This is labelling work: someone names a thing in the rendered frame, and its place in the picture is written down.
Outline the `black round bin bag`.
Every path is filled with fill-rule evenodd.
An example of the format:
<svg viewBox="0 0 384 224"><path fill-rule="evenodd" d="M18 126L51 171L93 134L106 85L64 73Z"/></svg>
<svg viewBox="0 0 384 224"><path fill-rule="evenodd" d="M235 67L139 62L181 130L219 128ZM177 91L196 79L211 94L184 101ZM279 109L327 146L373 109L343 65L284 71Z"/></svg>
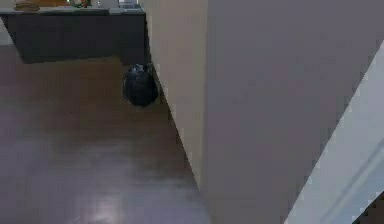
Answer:
<svg viewBox="0 0 384 224"><path fill-rule="evenodd" d="M150 63L131 65L124 74L122 94L135 106L146 107L153 103L159 96L153 66Z"/></svg>

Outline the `grey box on counter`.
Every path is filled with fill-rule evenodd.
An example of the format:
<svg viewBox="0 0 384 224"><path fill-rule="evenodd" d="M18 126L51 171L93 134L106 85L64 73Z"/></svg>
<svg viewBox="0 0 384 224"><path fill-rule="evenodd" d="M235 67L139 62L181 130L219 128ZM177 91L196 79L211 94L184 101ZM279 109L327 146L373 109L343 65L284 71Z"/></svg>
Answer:
<svg viewBox="0 0 384 224"><path fill-rule="evenodd" d="M141 7L138 0L118 0L118 5L120 8L124 9L136 9Z"/></svg>

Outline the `dark kitchen counter cabinet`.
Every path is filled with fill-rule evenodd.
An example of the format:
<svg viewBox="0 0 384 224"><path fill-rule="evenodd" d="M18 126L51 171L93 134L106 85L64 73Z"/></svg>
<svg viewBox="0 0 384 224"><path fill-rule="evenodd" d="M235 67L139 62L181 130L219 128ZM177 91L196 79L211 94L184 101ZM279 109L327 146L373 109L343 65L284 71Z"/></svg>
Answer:
<svg viewBox="0 0 384 224"><path fill-rule="evenodd" d="M111 56L124 65L147 62L146 14L140 7L0 8L0 19L26 64Z"/></svg>

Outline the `green and red plant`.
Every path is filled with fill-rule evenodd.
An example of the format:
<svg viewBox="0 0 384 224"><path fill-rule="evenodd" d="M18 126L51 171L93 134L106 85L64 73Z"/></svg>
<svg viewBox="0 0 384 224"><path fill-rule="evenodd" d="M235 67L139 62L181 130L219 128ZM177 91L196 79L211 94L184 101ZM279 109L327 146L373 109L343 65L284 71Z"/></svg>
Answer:
<svg viewBox="0 0 384 224"><path fill-rule="evenodd" d="M68 0L68 3L70 6L76 8L88 8L92 6L91 0Z"/></svg>

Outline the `white room door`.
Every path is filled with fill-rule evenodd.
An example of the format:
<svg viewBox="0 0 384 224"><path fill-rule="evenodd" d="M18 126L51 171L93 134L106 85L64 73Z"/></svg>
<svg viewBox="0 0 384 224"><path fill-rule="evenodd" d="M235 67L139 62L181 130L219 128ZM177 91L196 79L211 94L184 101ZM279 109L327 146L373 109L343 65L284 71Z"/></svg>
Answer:
<svg viewBox="0 0 384 224"><path fill-rule="evenodd" d="M384 39L340 84L335 112L282 224L352 224L384 192Z"/></svg>

